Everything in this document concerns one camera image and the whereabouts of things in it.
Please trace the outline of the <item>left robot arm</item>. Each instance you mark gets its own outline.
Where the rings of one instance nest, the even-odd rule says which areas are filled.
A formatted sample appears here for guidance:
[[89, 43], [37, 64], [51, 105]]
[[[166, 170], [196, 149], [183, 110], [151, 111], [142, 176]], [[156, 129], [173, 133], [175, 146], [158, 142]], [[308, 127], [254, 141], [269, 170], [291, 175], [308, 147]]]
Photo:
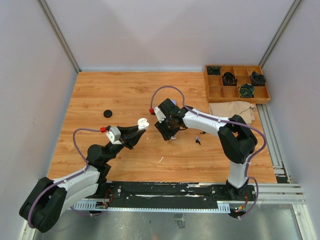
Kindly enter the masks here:
[[82, 155], [85, 166], [69, 175], [39, 179], [22, 204], [19, 215], [31, 229], [41, 233], [49, 231], [60, 216], [85, 197], [101, 198], [107, 193], [107, 174], [111, 169], [108, 161], [127, 148], [132, 150], [146, 132], [147, 126], [107, 126], [99, 132], [109, 140], [106, 145], [93, 144]]

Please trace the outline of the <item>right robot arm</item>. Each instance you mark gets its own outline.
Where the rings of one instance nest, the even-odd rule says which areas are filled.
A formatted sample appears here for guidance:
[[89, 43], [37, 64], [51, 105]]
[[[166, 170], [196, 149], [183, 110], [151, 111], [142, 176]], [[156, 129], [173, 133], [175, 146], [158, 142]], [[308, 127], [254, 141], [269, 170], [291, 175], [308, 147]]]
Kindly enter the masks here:
[[179, 131], [196, 129], [216, 136], [230, 161], [226, 193], [232, 200], [240, 199], [248, 185], [248, 168], [258, 143], [257, 138], [239, 115], [232, 118], [212, 116], [190, 106], [178, 107], [171, 99], [150, 108], [156, 116], [155, 127], [163, 139], [172, 139]]

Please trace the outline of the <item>white earbud charging case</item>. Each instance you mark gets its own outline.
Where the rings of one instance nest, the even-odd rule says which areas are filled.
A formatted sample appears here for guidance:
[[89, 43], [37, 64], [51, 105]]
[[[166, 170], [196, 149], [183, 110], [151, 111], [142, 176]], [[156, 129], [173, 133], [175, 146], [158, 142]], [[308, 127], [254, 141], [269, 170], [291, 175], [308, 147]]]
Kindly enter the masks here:
[[146, 118], [140, 118], [137, 121], [137, 126], [139, 130], [146, 130], [149, 127], [149, 122]]

